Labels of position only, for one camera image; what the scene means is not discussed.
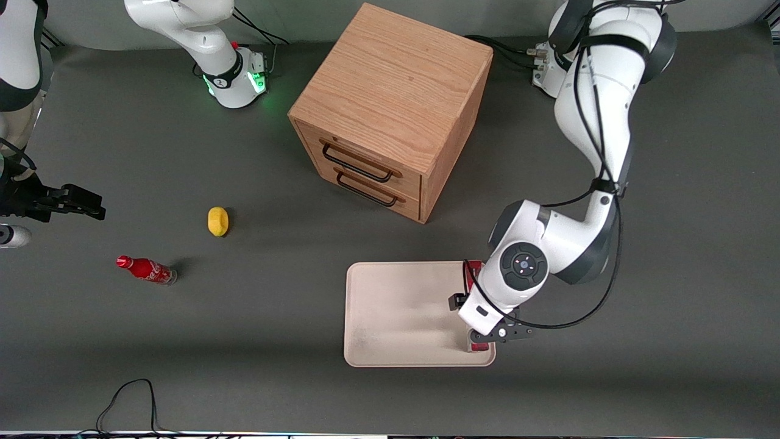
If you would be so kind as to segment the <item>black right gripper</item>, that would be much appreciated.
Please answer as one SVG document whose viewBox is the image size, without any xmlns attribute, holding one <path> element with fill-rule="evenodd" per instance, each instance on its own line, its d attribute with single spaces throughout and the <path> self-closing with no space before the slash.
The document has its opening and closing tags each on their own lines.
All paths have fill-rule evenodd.
<svg viewBox="0 0 780 439">
<path fill-rule="evenodd" d="M 61 188 L 45 187 L 39 178 L 16 182 L 2 176 L 1 217 L 17 216 L 39 222 L 50 222 L 54 213 L 78 212 L 98 221 L 105 219 L 103 198 L 83 187 L 65 184 Z"/>
</svg>

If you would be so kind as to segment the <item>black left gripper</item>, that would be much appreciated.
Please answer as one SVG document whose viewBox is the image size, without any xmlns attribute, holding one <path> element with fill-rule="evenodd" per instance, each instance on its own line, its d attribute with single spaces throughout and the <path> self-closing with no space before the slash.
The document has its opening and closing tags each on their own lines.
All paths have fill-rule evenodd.
<svg viewBox="0 0 780 439">
<path fill-rule="evenodd" d="M 468 298 L 469 295 L 466 293 L 453 294 L 448 299 L 449 310 L 453 312 L 459 311 Z M 481 334 L 479 331 L 472 329 L 472 345 L 483 345 L 490 343 L 497 345 L 506 344 L 510 341 L 530 339 L 534 337 L 536 333 L 537 331 L 535 329 L 523 325 L 515 324 L 512 326 L 507 326 L 504 324 L 498 324 L 495 328 L 493 328 L 492 331 L 488 332 L 487 335 Z"/>
</svg>

